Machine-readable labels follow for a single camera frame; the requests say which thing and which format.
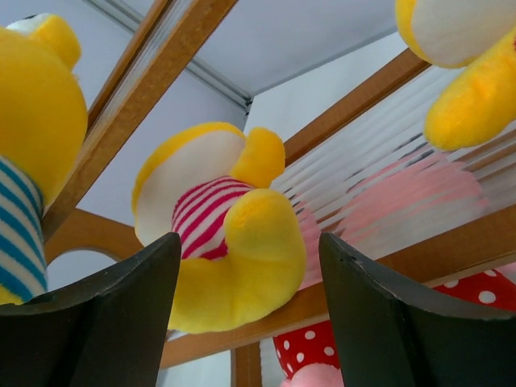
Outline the yellow plush blue stripes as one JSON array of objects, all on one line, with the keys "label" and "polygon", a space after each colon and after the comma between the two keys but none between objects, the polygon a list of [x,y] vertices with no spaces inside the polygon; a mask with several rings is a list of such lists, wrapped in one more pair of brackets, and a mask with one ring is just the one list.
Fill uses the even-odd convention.
[{"label": "yellow plush blue stripes", "polygon": [[41,227],[85,138],[88,110],[73,69],[81,46],[59,15],[1,29],[1,302],[48,290]]}]

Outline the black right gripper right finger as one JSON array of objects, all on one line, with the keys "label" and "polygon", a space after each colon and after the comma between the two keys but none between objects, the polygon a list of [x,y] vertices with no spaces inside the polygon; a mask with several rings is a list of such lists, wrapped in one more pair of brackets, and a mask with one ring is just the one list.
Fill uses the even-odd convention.
[{"label": "black right gripper right finger", "polygon": [[513,386],[515,314],[434,291],[335,235],[319,240],[346,386]]}]

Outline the pink plush polka dots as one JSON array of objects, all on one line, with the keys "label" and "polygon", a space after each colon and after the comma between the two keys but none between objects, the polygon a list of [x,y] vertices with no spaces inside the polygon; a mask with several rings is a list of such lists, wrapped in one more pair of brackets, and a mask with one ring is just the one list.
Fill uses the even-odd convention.
[{"label": "pink plush polka dots", "polygon": [[378,259],[482,216],[481,184],[464,164],[416,151],[359,180],[340,209],[341,239]]}]

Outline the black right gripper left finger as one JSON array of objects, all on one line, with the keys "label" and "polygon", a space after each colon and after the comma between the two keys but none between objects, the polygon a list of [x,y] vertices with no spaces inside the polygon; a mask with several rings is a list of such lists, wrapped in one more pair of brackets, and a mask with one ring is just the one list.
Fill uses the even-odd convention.
[{"label": "black right gripper left finger", "polygon": [[181,261],[175,233],[80,281],[1,307],[3,386],[154,386]]}]

